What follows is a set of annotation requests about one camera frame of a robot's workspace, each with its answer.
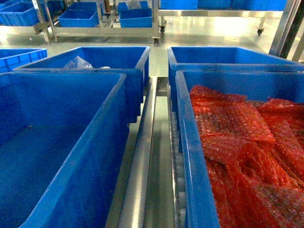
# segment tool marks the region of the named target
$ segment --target epoxy floor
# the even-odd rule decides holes
[[[3,48],[47,48],[53,56],[79,46],[150,46],[150,76],[168,76],[167,47],[170,46],[239,46],[268,53],[279,19],[266,19],[265,31],[257,36],[259,19],[255,18],[171,18],[166,17],[167,27],[161,38],[161,46],[154,47],[152,39],[141,38],[60,38],[59,43],[46,44],[42,36],[18,37],[0,35]],[[303,33],[301,28],[298,37]],[[124,197],[132,153],[139,127],[130,126],[131,132],[114,201],[107,222],[115,228]],[[171,186],[170,140],[167,98],[158,97],[154,123],[152,171],[147,193],[145,228],[172,228],[173,204]]]

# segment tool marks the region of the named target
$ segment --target plastic bin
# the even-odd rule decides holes
[[[169,47],[168,55],[172,93],[177,70],[304,71],[300,63],[241,47]]]
[[[0,9],[16,4],[19,0],[0,0]]]
[[[97,11],[67,10],[59,18],[61,27],[93,28],[99,25]]]
[[[231,0],[199,0],[199,9],[227,9],[231,7]]]
[[[97,12],[97,5],[95,2],[74,2],[67,10],[92,10]],[[104,14],[103,8],[100,7],[101,14]]]
[[[105,227],[129,132],[125,77],[0,76],[2,228]]]
[[[123,10],[119,22],[122,28],[152,28],[152,9]]]
[[[243,94],[248,100],[268,97],[304,102],[304,74],[297,72],[177,72],[177,100],[181,148],[185,164],[187,224],[191,228],[219,228],[207,167],[189,92],[195,85],[222,93]]]
[[[19,2],[0,10],[0,18],[7,26],[34,26],[39,23],[33,3]]]
[[[45,48],[0,48],[0,73],[13,71],[16,67],[35,62],[47,56],[48,53]]]
[[[149,8],[147,1],[140,1],[139,3],[141,4],[142,9]],[[129,10],[127,4],[125,2],[120,2],[117,7],[118,14],[120,14],[124,10]]]
[[[198,0],[161,0],[163,10],[197,10]]]
[[[232,8],[239,10],[283,11],[287,0],[233,0]]]
[[[78,47],[57,56],[18,67],[23,72],[111,72],[127,74],[127,104],[130,122],[140,116],[143,88],[149,80],[149,47]],[[63,69],[73,58],[80,56],[93,65],[93,69]]]

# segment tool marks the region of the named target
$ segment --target metal rail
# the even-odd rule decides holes
[[[176,146],[174,145],[175,135],[173,132],[173,116],[172,116],[172,108],[171,108],[171,90],[168,84],[168,119],[169,119],[169,134],[170,134],[170,156],[171,156],[171,166],[172,166],[172,191],[173,191],[173,219],[174,219],[174,228],[180,227],[179,221],[179,205],[178,205],[178,185],[177,185],[177,177],[175,175],[175,164],[174,164],[174,151]]]
[[[143,228],[157,77],[150,77],[118,228]]]
[[[239,17],[239,18],[280,18],[281,11],[248,11],[248,10],[166,10],[160,9],[159,16],[170,17]]]
[[[288,0],[269,54],[287,58],[303,19],[303,0]]]

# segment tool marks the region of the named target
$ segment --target gray floor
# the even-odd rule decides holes
[[[152,39],[61,38],[59,43],[47,45],[41,36],[30,38],[6,35],[0,35],[0,44],[2,48],[47,48],[49,56],[79,46],[150,46],[150,76],[167,76],[168,56],[166,48],[169,46],[240,46],[267,53],[279,23],[278,19],[266,19],[265,31],[261,37],[258,37],[259,19],[167,17],[166,20],[166,32],[161,38],[160,47],[154,47]],[[303,30],[301,28],[299,37],[301,37]],[[171,228],[173,227],[173,205],[166,97],[157,98],[155,117],[151,160],[153,170],[147,195],[145,227]],[[129,142],[123,159],[124,165],[121,168],[115,201],[112,204],[107,223],[108,228],[116,227],[119,219],[138,126],[138,124],[131,125]]]

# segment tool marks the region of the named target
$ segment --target stainless steel rail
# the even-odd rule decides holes
[[[134,157],[120,215],[119,228],[143,228],[148,185],[157,77],[150,77]]]

